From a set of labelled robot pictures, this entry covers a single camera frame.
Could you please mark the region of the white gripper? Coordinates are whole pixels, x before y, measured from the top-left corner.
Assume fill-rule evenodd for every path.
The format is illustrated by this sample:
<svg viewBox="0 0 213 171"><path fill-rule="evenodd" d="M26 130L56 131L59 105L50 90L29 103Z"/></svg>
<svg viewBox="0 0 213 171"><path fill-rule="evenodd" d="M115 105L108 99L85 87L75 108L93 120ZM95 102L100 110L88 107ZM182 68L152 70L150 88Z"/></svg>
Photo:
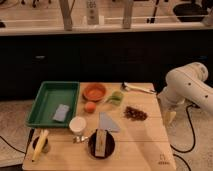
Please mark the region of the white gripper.
<svg viewBox="0 0 213 171"><path fill-rule="evenodd" d="M162 116L165 117L164 124L172 123L176 116L176 112L172 111L175 107L182 105L185 99L176 93L161 92L157 95L160 103Z"/></svg>

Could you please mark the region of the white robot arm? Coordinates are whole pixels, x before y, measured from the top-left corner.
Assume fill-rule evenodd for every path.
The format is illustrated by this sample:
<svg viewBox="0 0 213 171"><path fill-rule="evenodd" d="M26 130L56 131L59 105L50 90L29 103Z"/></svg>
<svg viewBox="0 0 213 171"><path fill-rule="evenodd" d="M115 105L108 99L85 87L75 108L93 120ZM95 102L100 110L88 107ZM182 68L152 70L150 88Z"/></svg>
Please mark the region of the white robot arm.
<svg viewBox="0 0 213 171"><path fill-rule="evenodd" d="M205 84L207 78L208 69L200 62L172 69L166 74L166 86L157 95L165 125L173 121L176 116L175 108L185 100L213 114L213 88Z"/></svg>

